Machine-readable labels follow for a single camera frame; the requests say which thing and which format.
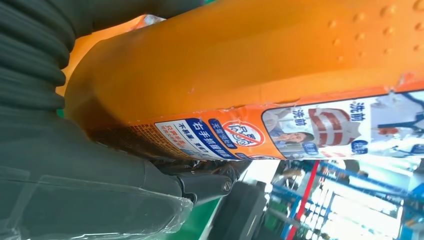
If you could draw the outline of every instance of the black corrugated hose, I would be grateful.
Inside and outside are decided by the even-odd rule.
[[[4,229],[44,214],[35,209],[27,211],[29,217],[16,217],[37,195],[28,184],[15,194],[10,181],[1,183],[4,179],[37,184],[54,176],[181,196],[179,183],[148,161],[92,143],[73,122],[57,117],[56,110],[65,102],[55,88],[65,83],[61,69],[69,62],[76,38],[142,14],[170,18],[202,4],[203,0],[0,0],[0,238]],[[52,195],[44,211],[64,211],[56,202]],[[167,214],[161,213],[161,206],[145,207],[159,218]],[[48,233],[40,227],[51,223],[48,216],[33,219],[38,226],[26,229],[32,231],[28,236]]]

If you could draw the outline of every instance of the black plastic part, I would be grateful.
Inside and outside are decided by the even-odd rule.
[[[228,195],[233,182],[228,176],[209,173],[180,173],[182,196],[191,199],[195,206]]]
[[[236,182],[213,220],[208,240],[251,240],[266,204],[261,187]]]
[[[172,197],[116,190],[182,194],[175,177],[90,142],[73,122],[57,117],[65,102],[55,88],[65,83],[61,68],[76,38],[142,14],[168,18],[202,4],[0,0],[0,239],[14,231],[33,240],[49,233],[155,233],[181,210]]]

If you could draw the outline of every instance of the plastic wrap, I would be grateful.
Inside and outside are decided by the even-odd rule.
[[[186,198],[0,167],[2,240],[155,240],[180,229]]]

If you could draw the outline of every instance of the prohibition sign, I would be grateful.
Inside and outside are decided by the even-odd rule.
[[[265,141],[261,130],[248,122],[228,121],[222,127],[231,141],[242,147],[257,147]]]

